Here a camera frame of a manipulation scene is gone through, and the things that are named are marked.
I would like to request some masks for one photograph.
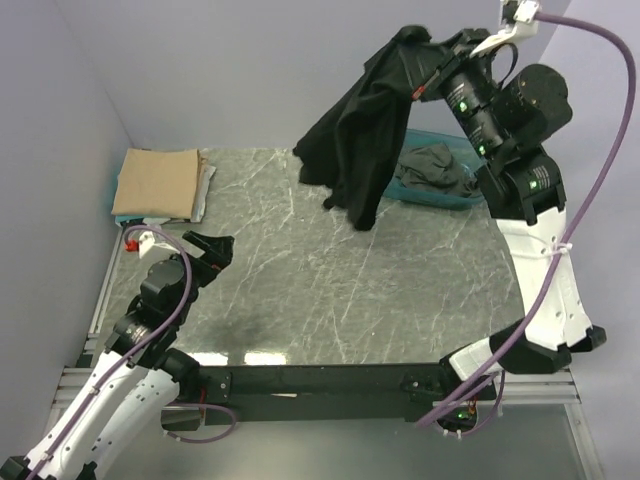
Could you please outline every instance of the gray wall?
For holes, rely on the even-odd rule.
[[[567,15],[602,24],[624,38],[640,58],[640,6],[620,0],[573,0]],[[624,62],[604,40],[558,29],[543,62],[569,83],[574,119],[548,142],[560,164],[569,211],[575,212],[604,161],[622,114],[627,80]],[[573,259],[587,312],[607,328],[600,350],[574,359],[574,375],[607,478],[638,478],[640,420],[640,322],[634,310],[640,283],[637,179],[640,178],[640,110],[635,115],[602,193],[574,237]]]
[[[81,349],[116,233],[129,145],[53,1],[0,2],[0,461],[46,422]]]
[[[563,12],[570,0],[549,3]],[[444,40],[498,24],[497,0],[58,0],[136,146],[292,146],[400,27]],[[553,29],[523,46],[536,61]],[[411,125],[460,129],[443,104]]]

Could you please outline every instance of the dark fabric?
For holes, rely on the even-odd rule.
[[[400,155],[395,176],[407,188],[471,197],[479,193],[475,179],[455,161],[444,144],[418,147]]]
[[[430,40],[424,27],[402,28],[293,149],[303,163],[300,182],[331,188],[325,208],[346,208],[356,230],[375,223],[404,141],[411,94],[437,65],[439,51],[422,48]]]

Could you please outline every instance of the table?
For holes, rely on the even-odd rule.
[[[297,181],[285,149],[205,151],[218,168],[202,224],[235,257],[200,292],[175,347],[203,365],[436,362],[523,315],[513,266],[488,210],[383,199],[370,232],[325,211],[328,190]],[[120,255],[101,341],[146,272]]]

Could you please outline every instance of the purple hose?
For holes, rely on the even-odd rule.
[[[569,226],[567,227],[564,235],[562,236],[561,242],[568,243],[576,227],[582,221],[582,218],[584,217],[585,213],[593,203],[594,198],[596,197],[598,191],[600,190],[600,187],[602,186],[602,182],[604,182],[604,179],[609,173],[609,170],[611,169],[611,165],[613,164],[613,161],[615,160],[615,157],[618,154],[618,150],[620,150],[620,145],[622,144],[622,140],[624,139],[625,133],[627,132],[627,128],[629,127],[629,122],[631,120],[631,113],[633,111],[633,104],[635,102],[635,96],[636,96],[636,64],[635,64],[635,60],[633,59],[633,54],[631,53],[631,50],[629,49],[627,44],[615,33],[607,30],[604,27],[600,27],[598,25],[594,25],[592,23],[585,22],[583,20],[577,20],[574,18],[565,18],[565,17],[550,15],[542,12],[538,12],[536,14],[536,20],[539,20],[541,22],[546,22],[546,23],[553,23],[556,25],[565,25],[573,28],[579,28],[581,30],[586,30],[588,32],[595,33],[596,35],[603,37],[606,40],[609,40],[622,53],[622,56],[624,57],[624,60],[627,66],[627,73],[629,76],[627,100],[625,102],[624,113],[622,115],[622,121],[620,122],[620,128],[618,129],[618,133],[616,134],[616,138],[613,142],[613,145],[611,146],[609,155],[607,156],[607,159],[605,160],[604,165],[602,166],[602,169],[600,170],[600,173],[598,174],[598,177],[596,178],[596,181],[593,184],[593,187],[591,187],[591,190],[589,190],[589,193],[587,194],[587,197],[585,198],[582,205],[580,205],[580,208],[578,209],[576,216],[569,223]],[[420,420],[418,420],[418,422],[416,422],[417,426],[431,425],[438,418],[440,418],[443,415],[446,415],[447,413],[455,409],[458,405],[460,405],[461,401],[459,400],[459,397],[464,394],[465,390],[467,390],[470,385],[476,382],[482,376],[482,374],[489,369],[489,367],[491,367],[493,364],[499,361],[503,357],[503,355],[507,353],[507,351],[516,343],[518,338],[520,338],[524,334],[525,329],[533,320],[533,317],[538,312],[540,305],[542,305],[542,301],[544,300],[544,297],[549,291],[553,274],[557,270],[559,262],[560,262],[560,256],[555,255],[553,257],[553,260],[551,261],[551,265],[549,266],[549,271],[547,272],[546,276],[544,277],[544,281],[542,282],[542,288],[540,289],[540,293],[538,294],[535,301],[533,302],[533,305],[531,306],[531,310],[527,312],[523,321],[520,323],[520,325],[518,325],[516,330],[509,337],[509,339],[491,356],[491,358],[489,358],[485,363],[483,363],[482,366],[478,368],[476,372],[473,373],[473,375],[471,375],[466,381],[462,383],[462,385],[456,388],[447,398],[445,398],[441,404],[439,404],[436,408],[431,410],[427,415],[425,415]]]
[[[233,430],[236,428],[236,425],[238,423],[238,417],[236,417],[235,412],[230,408],[223,407],[222,405],[207,405],[205,403],[173,403],[172,405],[175,405],[176,407],[206,408],[208,410],[217,410],[218,412],[226,413],[227,415],[229,415],[229,418],[231,419],[231,425],[229,425],[229,428],[227,428],[220,435],[216,435],[215,437],[211,437],[211,438],[204,438],[202,440],[200,439],[196,440],[193,438],[184,438],[176,435],[173,432],[167,432],[167,436],[175,440],[178,440],[182,443],[194,443],[194,444],[202,445],[204,443],[212,443],[218,440],[222,440],[223,438],[231,435],[231,432],[233,432]]]
[[[184,262],[184,267],[185,267],[186,282],[185,282],[184,293],[182,294],[182,297],[180,298],[180,302],[178,303],[178,306],[173,311],[173,313],[171,313],[171,315],[169,315],[169,317],[156,330],[154,330],[149,336],[145,337],[139,344],[137,344],[135,347],[129,350],[125,355],[123,355],[123,357],[120,360],[114,363],[113,366],[109,370],[107,370],[102,377],[98,379],[98,381],[94,384],[94,387],[96,388],[96,390],[100,390],[104,386],[104,384],[109,381],[109,378],[111,378],[114,372],[118,370],[122,365],[127,363],[127,360],[129,358],[131,358],[136,353],[138,353],[149,342],[153,341],[155,338],[161,335],[162,332],[164,332],[174,322],[176,317],[180,314],[180,312],[186,305],[187,299],[189,298],[189,293],[191,291],[191,283],[193,280],[191,263],[189,262],[189,257],[187,256],[187,252],[182,247],[182,245],[180,245],[180,242],[174,240],[173,237],[164,233],[159,228],[151,227],[148,225],[136,225],[133,227],[129,227],[124,233],[124,241],[126,242],[129,239],[129,235],[131,235],[132,232],[135,232],[138,230],[153,232],[161,236],[162,238],[164,238],[171,246],[175,247],[178,250],[178,253],[180,253],[180,256],[182,257],[182,260]],[[54,452],[62,444],[65,438],[67,438],[71,430],[73,430],[73,427],[75,427],[76,424],[80,421],[80,418],[82,418],[82,415],[86,412],[87,408],[93,401],[93,397],[95,397],[96,395],[97,393],[90,393],[85,397],[85,399],[80,404],[80,407],[78,408],[78,410],[76,410],[76,412],[73,414],[69,422],[65,425],[65,427],[62,429],[60,434],[55,438],[55,440],[51,443],[51,446],[47,449],[46,453],[48,456],[50,456],[52,452]],[[47,462],[46,460],[40,460],[36,464],[36,466],[33,468],[31,473],[27,476],[26,480],[34,480],[38,475],[38,473],[42,470],[46,462]]]

